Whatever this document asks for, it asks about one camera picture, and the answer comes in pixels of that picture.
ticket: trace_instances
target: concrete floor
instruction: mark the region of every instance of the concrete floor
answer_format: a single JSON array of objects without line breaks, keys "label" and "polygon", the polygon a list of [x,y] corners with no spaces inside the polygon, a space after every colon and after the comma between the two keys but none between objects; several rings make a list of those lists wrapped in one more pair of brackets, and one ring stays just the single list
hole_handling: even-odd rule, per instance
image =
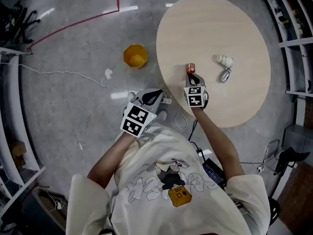
[{"label": "concrete floor", "polygon": [[[113,144],[119,133],[122,111],[127,98],[113,99],[115,93],[144,88],[160,88],[164,82],[156,57],[156,33],[166,3],[178,0],[120,0],[120,7],[137,6],[137,10],[119,12],[68,28],[33,47],[33,56],[22,63],[39,71],[76,71],[103,84],[124,90],[103,88],[75,74],[37,74],[22,69],[23,103],[30,135],[40,162],[47,170],[40,177],[44,185],[68,196],[72,175],[87,175],[94,163]],[[255,22],[267,44],[271,62],[271,81],[266,100],[248,122],[223,131],[235,144],[242,162],[261,162],[267,143],[282,140],[284,129],[291,124],[293,104],[285,94],[286,72],[273,19],[263,0],[228,0],[241,8]],[[115,10],[116,0],[24,0],[38,11],[42,22],[30,36],[38,40],[68,24]],[[141,44],[149,54],[147,65],[140,70],[127,68],[123,50]],[[113,71],[107,80],[105,70]],[[168,121],[164,123],[188,137],[188,128],[180,130],[174,122],[178,104],[163,105]],[[178,123],[184,126],[179,116]],[[210,148],[198,126],[193,141]],[[246,173],[256,173],[257,165],[244,164]],[[270,191],[274,176],[262,172]]]}]

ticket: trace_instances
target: table top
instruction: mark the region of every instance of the table top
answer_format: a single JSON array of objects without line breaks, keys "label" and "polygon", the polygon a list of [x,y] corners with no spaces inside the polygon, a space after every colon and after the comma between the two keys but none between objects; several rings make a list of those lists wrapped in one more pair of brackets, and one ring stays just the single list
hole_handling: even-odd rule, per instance
[{"label": "table top", "polygon": [[[204,110],[218,127],[253,117],[268,93],[270,62],[264,39],[253,21],[226,0],[179,0],[163,16],[156,37],[163,79],[173,97],[193,114],[184,97],[185,63],[203,77],[209,102]],[[219,54],[234,58],[226,83]]]}]

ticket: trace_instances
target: black chair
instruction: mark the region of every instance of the black chair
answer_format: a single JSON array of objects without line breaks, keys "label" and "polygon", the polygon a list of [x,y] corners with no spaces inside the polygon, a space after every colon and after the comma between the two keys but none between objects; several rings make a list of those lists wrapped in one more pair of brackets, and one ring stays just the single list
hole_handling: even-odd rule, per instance
[{"label": "black chair", "polygon": [[279,160],[276,165],[276,169],[274,175],[278,174],[280,176],[284,175],[287,167],[293,168],[296,162],[300,162],[305,160],[309,156],[309,152],[306,153],[298,153],[295,152],[292,147],[289,147],[287,150],[283,151],[279,155]]},{"label": "black chair", "polygon": [[280,205],[275,199],[273,199],[271,197],[268,198],[268,201],[269,201],[269,208],[270,208],[270,223],[269,223],[269,225],[272,225],[272,223],[274,223],[275,220],[279,216]]},{"label": "black chair", "polygon": [[26,38],[25,31],[30,25],[40,22],[39,19],[30,21],[31,16],[36,13],[36,10],[32,11],[27,19],[24,20],[27,14],[27,8],[23,8],[20,1],[12,9],[0,3],[0,42],[2,45],[4,46],[7,42],[14,40],[15,36],[16,44],[20,43],[21,36],[23,43],[31,43],[33,40]]}]

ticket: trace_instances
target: white cable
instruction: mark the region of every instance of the white cable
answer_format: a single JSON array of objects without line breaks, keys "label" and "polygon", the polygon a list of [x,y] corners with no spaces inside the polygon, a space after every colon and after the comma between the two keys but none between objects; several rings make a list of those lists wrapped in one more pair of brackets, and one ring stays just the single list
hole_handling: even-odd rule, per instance
[{"label": "white cable", "polygon": [[[0,63],[0,64],[12,65],[12,63]],[[56,70],[56,71],[38,71],[38,70],[35,70],[35,69],[30,68],[30,67],[28,67],[28,66],[26,66],[26,65],[23,65],[23,64],[19,64],[19,66],[23,66],[23,67],[25,67],[25,68],[28,68],[28,69],[30,69],[30,70],[32,70],[32,71],[37,72],[38,74],[52,74],[52,73],[70,73],[70,74],[78,74],[78,75],[80,75],[80,76],[82,76],[82,77],[84,77],[84,78],[87,78],[87,79],[89,79],[89,80],[91,80],[91,81],[93,81],[93,82],[96,82],[98,85],[100,85],[100,86],[102,86],[102,87],[110,87],[110,88],[115,89],[115,90],[123,90],[123,91],[128,90],[128,89],[115,88],[115,87],[113,87],[113,86],[111,86],[111,85],[104,85],[104,84],[101,84],[101,83],[99,83],[97,80],[94,80],[94,79],[92,79],[92,78],[90,78],[90,77],[87,77],[87,76],[85,76],[85,75],[83,75],[83,74],[81,74],[81,73],[79,73],[79,72],[72,72],[72,71],[67,71],[67,70],[65,70],[65,71],[59,71],[59,70]]]},{"label": "white cable", "polygon": [[[181,128],[181,127],[177,124],[177,122],[176,122],[176,118],[177,118],[177,115],[178,115],[179,112],[180,112],[181,116],[182,116],[182,117],[185,119],[185,121],[186,121],[186,126],[185,126],[184,128]],[[175,124],[177,125],[177,127],[178,127],[180,130],[185,130],[185,129],[187,129],[187,127],[188,127],[188,120],[187,120],[187,118],[185,118],[184,114],[182,113],[180,105],[179,105],[179,107],[178,107],[178,111],[177,111],[176,116],[175,116]]]},{"label": "white cable", "polygon": [[[0,62],[0,64],[4,64],[4,65],[12,65],[12,63],[1,63]],[[85,75],[83,75],[83,74],[81,74],[81,73],[79,73],[79,72],[72,72],[72,71],[59,71],[59,70],[56,70],[56,71],[38,71],[38,70],[35,70],[35,69],[33,69],[33,68],[31,68],[31,67],[28,67],[28,66],[26,66],[26,65],[24,65],[24,64],[18,64],[18,66],[23,66],[23,67],[25,67],[25,68],[27,68],[27,69],[30,69],[31,71],[35,71],[35,72],[37,72],[38,74],[53,74],[53,73],[69,73],[69,74],[78,74],[78,75],[80,75],[80,76],[82,76],[82,77],[84,77],[84,78],[87,78],[87,79],[89,79],[89,80],[91,80],[91,81],[93,81],[93,82],[95,82],[95,83],[97,83],[98,85],[100,85],[101,87],[110,87],[110,88],[112,88],[112,89],[114,89],[114,90],[120,90],[120,91],[125,91],[125,90],[130,90],[130,89],[121,89],[121,88],[115,88],[115,87],[113,87],[113,86],[111,86],[111,85],[104,85],[104,84],[102,84],[102,82],[101,83],[99,83],[97,80],[94,80],[93,78],[90,78],[90,77],[87,77],[87,76],[85,76]],[[168,89],[166,86],[163,86],[163,87],[161,87],[160,89]],[[178,113],[181,113],[181,116],[186,120],[186,127],[184,127],[184,128],[181,128],[178,124],[177,124],[177,122],[176,122],[176,117],[177,117],[177,115],[178,115]],[[181,130],[185,130],[187,127],[188,127],[188,121],[187,121],[187,119],[185,118],[185,116],[183,115],[183,113],[182,113],[182,111],[181,111],[181,108],[180,108],[180,105],[179,105],[179,109],[178,109],[178,111],[177,111],[177,113],[176,113],[176,116],[175,116],[175,124],[177,125],[177,127],[179,128],[179,129],[181,129]]]},{"label": "white cable", "polygon": [[51,211],[53,211],[53,210],[55,210],[56,209],[56,207],[57,207],[57,203],[58,203],[58,201],[55,201],[54,200],[54,198],[53,197],[51,197],[51,195],[49,194],[49,192],[48,192],[48,190],[46,189],[46,188],[41,188],[41,187],[36,187],[35,189],[41,189],[41,190],[46,190],[47,191],[47,193],[48,193],[48,195],[49,195],[49,197],[50,198],[52,198],[52,200],[53,200],[53,202],[54,202],[54,209],[51,209],[49,212],[51,212]]}]

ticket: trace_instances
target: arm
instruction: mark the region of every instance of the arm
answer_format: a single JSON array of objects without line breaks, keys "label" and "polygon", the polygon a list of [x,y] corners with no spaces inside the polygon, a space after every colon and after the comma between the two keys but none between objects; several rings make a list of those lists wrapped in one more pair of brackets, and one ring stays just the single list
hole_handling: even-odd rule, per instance
[{"label": "arm", "polygon": [[101,157],[88,174],[88,178],[106,188],[128,147],[135,137],[124,132],[114,145]]},{"label": "arm", "polygon": [[212,122],[201,108],[191,109],[222,165],[226,180],[228,181],[234,176],[244,175],[245,173],[240,165],[237,150],[229,138]]}]

